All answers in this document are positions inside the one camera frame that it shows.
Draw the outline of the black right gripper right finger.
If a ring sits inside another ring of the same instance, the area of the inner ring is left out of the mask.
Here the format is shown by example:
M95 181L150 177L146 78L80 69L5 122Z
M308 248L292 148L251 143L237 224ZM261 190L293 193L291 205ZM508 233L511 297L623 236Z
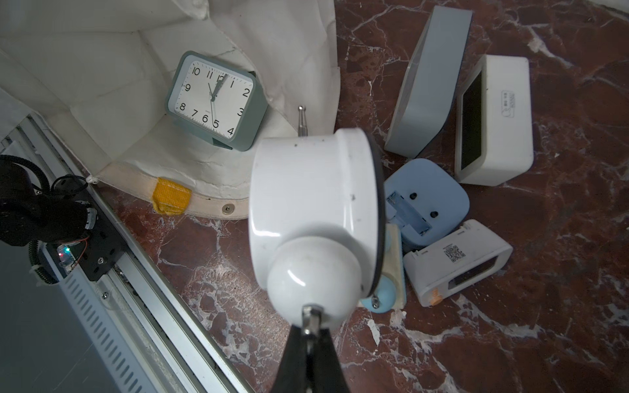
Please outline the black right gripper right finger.
M329 329L311 337L311 392L350 392Z

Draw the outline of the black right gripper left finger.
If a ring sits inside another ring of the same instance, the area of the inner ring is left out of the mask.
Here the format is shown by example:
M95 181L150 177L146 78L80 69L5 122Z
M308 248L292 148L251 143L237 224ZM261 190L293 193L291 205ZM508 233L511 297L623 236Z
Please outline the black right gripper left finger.
M300 327L291 326L278 373L270 392L307 392L311 338Z

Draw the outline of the blue twin bell alarm clock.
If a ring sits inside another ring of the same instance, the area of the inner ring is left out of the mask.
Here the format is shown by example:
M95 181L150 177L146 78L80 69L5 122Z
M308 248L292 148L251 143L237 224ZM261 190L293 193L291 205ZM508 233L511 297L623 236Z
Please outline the blue twin bell alarm clock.
M406 284L403 267L401 231L395 224L387 224L383 270L378 286L371 297L361 299L359 307L375 314L384 314L406 306Z

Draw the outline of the white cube alarm clock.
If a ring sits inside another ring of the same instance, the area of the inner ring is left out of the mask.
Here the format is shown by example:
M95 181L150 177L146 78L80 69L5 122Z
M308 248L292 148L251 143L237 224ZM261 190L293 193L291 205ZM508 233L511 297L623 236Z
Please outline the white cube alarm clock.
M419 303L432 307L501 270L514 248L475 219L422 250L403 265Z

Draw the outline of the white twin bell alarm clock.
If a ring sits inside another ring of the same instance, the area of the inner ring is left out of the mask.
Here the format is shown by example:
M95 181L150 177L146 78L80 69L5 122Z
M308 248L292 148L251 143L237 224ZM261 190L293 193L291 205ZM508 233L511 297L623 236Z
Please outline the white twin bell alarm clock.
M294 138L257 148L248 230L259 286L306 335L338 328L373 295L383 271L383 172L363 129L309 134L298 109Z

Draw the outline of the light blue face alarm clock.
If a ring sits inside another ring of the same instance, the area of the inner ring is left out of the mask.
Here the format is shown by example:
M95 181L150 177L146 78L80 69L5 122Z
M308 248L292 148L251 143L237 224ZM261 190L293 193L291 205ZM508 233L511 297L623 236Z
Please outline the light blue face alarm clock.
M386 218L404 249L418 250L450 234L467 216L468 194L440 166L414 159L384 182Z

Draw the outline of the white digital clock dark screen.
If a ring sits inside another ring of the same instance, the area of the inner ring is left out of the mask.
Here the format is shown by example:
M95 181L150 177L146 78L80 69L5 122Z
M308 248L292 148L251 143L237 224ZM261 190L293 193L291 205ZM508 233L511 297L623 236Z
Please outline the white digital clock dark screen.
M529 60L482 56L456 100L455 179L494 187L534 162Z

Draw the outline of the grey square analog clock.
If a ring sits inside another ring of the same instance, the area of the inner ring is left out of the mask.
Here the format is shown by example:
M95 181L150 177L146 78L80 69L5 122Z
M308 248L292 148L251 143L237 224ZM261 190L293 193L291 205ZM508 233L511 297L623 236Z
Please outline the grey square analog clock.
M473 12L436 6L401 85L384 149L415 158L441 132L454 100Z

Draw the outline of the white canvas bag yellow handles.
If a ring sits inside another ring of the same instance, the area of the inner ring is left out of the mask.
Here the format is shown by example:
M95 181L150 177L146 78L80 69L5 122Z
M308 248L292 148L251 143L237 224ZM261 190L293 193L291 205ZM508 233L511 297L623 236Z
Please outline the white canvas bag yellow handles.
M165 99L185 52L252 72L269 104L254 143L332 134L340 95L331 1L4 1L1 135L39 118L89 178L157 211L165 181L190 191L185 211L245 219L256 153L181 129Z

